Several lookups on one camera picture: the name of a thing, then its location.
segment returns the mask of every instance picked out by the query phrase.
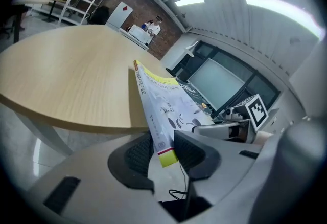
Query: window frame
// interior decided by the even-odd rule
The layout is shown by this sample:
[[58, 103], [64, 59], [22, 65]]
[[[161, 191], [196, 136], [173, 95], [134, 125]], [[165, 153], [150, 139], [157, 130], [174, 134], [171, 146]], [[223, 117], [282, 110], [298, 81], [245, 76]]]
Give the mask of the window frame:
[[[201, 54], [199, 54], [197, 52], [197, 50], [202, 46], [205, 45], [207, 47], [212, 48], [212, 51], [207, 55], [207, 56], [203, 56]], [[248, 87], [249, 83], [252, 81], [252, 79], [254, 79], [255, 76], [259, 77], [265, 84], [267, 84], [269, 86], [269, 88], [271, 88], [275, 95], [274, 97], [271, 99], [271, 101], [268, 103], [268, 105], [266, 106], [267, 109], [269, 109], [272, 104], [276, 101], [276, 99], [278, 98], [278, 96], [280, 95], [280, 91], [267, 79], [265, 78], [258, 70], [254, 69], [253, 67], [251, 67], [249, 64], [245, 63], [244, 61], [242, 61], [241, 59], [237, 58], [236, 56], [232, 55], [229, 52], [226, 52], [225, 50], [222, 50], [221, 48], [211, 45], [209, 43], [206, 43], [204, 41], [199, 41], [199, 43], [195, 46], [194, 50], [193, 50], [193, 55], [202, 59], [204, 62], [207, 61], [207, 59], [211, 58], [213, 60], [213, 57], [216, 55], [217, 52], [221, 52], [222, 54], [230, 57], [231, 59], [235, 60], [236, 62], [238, 62], [240, 65], [246, 67], [247, 69], [249, 69], [252, 72], [252, 75], [250, 76], [250, 78], [248, 78], [246, 81], [244, 81], [244, 85], [224, 104], [222, 105], [218, 110], [214, 111], [211, 114], [212, 118], [215, 118], [218, 116], [218, 114], [223, 111], [224, 109], [226, 109], [229, 105], [231, 105], [236, 99], [237, 97], [239, 97], [242, 93], [244, 93], [245, 91], [247, 91], [248, 93], [250, 93], [251, 95], [254, 95], [255, 93], [253, 91], [251, 91]], [[196, 71], [191, 71], [189, 70], [182, 62], [185, 61], [185, 58], [190, 59], [191, 56], [190, 55], [186, 55], [173, 69], [173, 72], [176, 73], [178, 72], [181, 68], [187, 72], [188, 74], [188, 78], [189, 79]]]

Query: red brick wall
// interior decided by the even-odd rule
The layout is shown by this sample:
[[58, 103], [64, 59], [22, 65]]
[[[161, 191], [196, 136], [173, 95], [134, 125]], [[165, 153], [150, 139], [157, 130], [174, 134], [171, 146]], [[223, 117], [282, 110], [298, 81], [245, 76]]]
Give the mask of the red brick wall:
[[102, 4], [109, 7], [112, 12], [121, 1], [133, 9], [123, 23], [123, 29], [133, 24], [141, 26], [143, 23], [155, 19], [157, 15], [163, 18], [163, 22], [160, 24], [161, 31], [152, 40], [148, 50], [156, 58], [162, 59], [169, 48], [180, 38], [181, 30], [154, 0], [103, 0]]

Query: fluorescent light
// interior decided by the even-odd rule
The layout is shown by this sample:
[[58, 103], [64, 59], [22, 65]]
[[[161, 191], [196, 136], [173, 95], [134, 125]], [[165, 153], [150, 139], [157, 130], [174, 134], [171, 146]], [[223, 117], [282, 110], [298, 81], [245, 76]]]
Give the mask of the fluorescent light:
[[312, 34], [322, 40], [325, 36], [325, 29], [320, 27], [312, 15], [308, 12], [281, 0], [246, 0], [246, 3], [253, 6], [265, 8], [277, 12], [299, 23]]
[[195, 4], [195, 3], [202, 3], [204, 0], [180, 0], [180, 1], [175, 1], [177, 6], [184, 6], [188, 4]]

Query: wooden table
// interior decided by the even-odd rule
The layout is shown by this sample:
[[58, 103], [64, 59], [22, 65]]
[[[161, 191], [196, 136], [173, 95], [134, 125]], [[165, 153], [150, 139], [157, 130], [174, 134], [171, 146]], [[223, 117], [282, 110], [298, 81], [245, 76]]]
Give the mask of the wooden table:
[[135, 59], [155, 74], [171, 77], [158, 59], [107, 26], [42, 32], [0, 53], [0, 102], [63, 154], [71, 150], [47, 125], [94, 133], [142, 132], [148, 124]]
[[66, 1], [64, 1], [64, 0], [51, 0], [51, 1], [52, 1], [52, 6], [51, 6], [50, 12], [48, 14], [48, 17], [43, 19], [43, 21], [48, 22], [48, 23], [55, 21], [54, 19], [51, 18], [51, 14], [52, 14], [53, 8], [55, 7], [56, 2], [66, 3]]
[[47, 4], [50, 0], [13, 0], [11, 5], [24, 5], [24, 4]]
[[[13, 0], [11, 5], [13, 6], [24, 6], [25, 4], [47, 4], [50, 0]], [[19, 41], [19, 29], [20, 29], [20, 21], [21, 21], [21, 13], [17, 10], [16, 21], [14, 26], [14, 43]]]

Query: wall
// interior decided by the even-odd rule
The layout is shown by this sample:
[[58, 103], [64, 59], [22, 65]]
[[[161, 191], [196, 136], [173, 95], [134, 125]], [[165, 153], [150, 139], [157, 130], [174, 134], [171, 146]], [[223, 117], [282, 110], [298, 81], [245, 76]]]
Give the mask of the wall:
[[181, 36], [181, 30], [154, 0], [104, 0], [102, 4], [108, 6], [110, 12], [112, 12], [121, 1], [133, 9], [133, 12], [123, 23], [123, 29], [133, 24], [141, 26], [144, 22], [155, 19], [157, 15], [163, 18], [163, 22], [160, 24], [161, 31], [152, 40], [148, 50], [156, 58], [162, 59], [169, 48]]
[[279, 108], [289, 123], [299, 122], [305, 115], [300, 102], [294, 97], [290, 90], [282, 92], [279, 98], [271, 106], [271, 109]]
[[290, 82], [308, 116], [321, 116], [327, 111], [327, 42], [318, 44]]
[[202, 40], [211, 45], [218, 46], [222, 50], [225, 50], [239, 59], [242, 59], [251, 67], [257, 69], [263, 76], [273, 83], [278, 90], [280, 90], [281, 94], [272, 105], [271, 109], [279, 108], [285, 115], [288, 122], [298, 122], [306, 115], [301, 103], [293, 94], [296, 91], [289, 82], [289, 78], [285, 76], [285, 74], [283, 74], [283, 77], [280, 77], [281, 75], [278, 73], [278, 70], [274, 69], [273, 66], [270, 66], [269, 63], [259, 61], [257, 58], [255, 58], [254, 54], [242, 51], [239, 49], [239, 47], [236, 47], [236, 45], [231, 45], [229, 43], [225, 43], [224, 41], [208, 38], [199, 34], [185, 33], [162, 58], [161, 62], [163, 65], [167, 68], [173, 69], [186, 55], [183, 48], [191, 45], [196, 40]]
[[161, 59], [164, 67], [173, 69], [186, 56], [185, 47], [193, 45], [198, 40], [198, 35], [192, 33], [182, 34], [175, 44]]

